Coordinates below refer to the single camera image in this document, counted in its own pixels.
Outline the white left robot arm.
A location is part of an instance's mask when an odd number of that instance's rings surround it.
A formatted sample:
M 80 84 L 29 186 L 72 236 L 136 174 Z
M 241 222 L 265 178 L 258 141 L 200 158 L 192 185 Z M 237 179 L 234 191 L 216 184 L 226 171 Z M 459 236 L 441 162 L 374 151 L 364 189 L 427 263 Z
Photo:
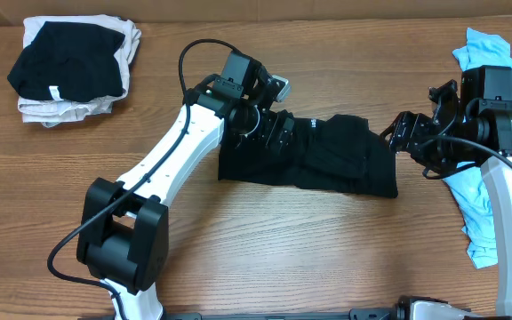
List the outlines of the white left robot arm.
M 76 257 L 104 286 L 115 319 L 161 319 L 156 279 L 169 247 L 168 213 L 199 162 L 227 134 L 282 146 L 293 122 L 269 108 L 290 93 L 280 76 L 243 84 L 210 75 L 184 95 L 171 129 L 130 171 L 115 181 L 96 179 L 86 192 Z

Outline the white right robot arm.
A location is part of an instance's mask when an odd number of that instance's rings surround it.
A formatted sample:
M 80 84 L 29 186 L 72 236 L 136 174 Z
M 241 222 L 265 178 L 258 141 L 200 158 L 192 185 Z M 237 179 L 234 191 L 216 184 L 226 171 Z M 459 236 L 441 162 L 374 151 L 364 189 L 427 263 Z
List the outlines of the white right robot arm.
M 438 179 L 456 173 L 462 162 L 479 167 L 491 198 L 498 252 L 496 312 L 512 319 L 512 101 L 439 106 L 432 117 L 401 112 L 381 137 L 391 151 L 408 153 Z

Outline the black t-shirt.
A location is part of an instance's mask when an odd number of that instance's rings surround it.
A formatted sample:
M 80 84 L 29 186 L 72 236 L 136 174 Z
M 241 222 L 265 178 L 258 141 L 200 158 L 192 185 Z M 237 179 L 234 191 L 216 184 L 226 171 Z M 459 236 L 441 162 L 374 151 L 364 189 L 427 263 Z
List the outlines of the black t-shirt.
M 223 139 L 219 180 L 395 198 L 396 156 L 362 117 L 296 118 L 276 153 L 257 140 Z

